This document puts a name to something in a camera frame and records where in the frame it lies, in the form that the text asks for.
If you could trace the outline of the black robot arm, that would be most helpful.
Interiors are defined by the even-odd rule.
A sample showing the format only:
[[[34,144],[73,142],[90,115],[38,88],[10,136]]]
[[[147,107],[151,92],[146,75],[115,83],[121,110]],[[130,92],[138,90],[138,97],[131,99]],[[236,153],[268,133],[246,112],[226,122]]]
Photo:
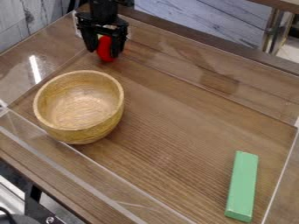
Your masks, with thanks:
[[[78,29],[86,47],[113,62],[127,42],[129,22],[118,16],[118,0],[89,0],[90,12],[78,12]]]

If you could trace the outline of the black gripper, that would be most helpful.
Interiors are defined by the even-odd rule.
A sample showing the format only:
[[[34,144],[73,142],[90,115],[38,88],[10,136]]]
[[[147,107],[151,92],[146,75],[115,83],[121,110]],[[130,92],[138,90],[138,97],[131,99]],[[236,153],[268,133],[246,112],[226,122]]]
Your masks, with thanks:
[[[113,35],[111,57],[117,58],[125,50],[129,22],[119,16],[115,16],[111,19],[98,20],[89,12],[78,12],[77,17],[79,20],[78,27],[82,32],[82,37],[89,51],[93,53],[98,49],[98,34],[109,36]]]

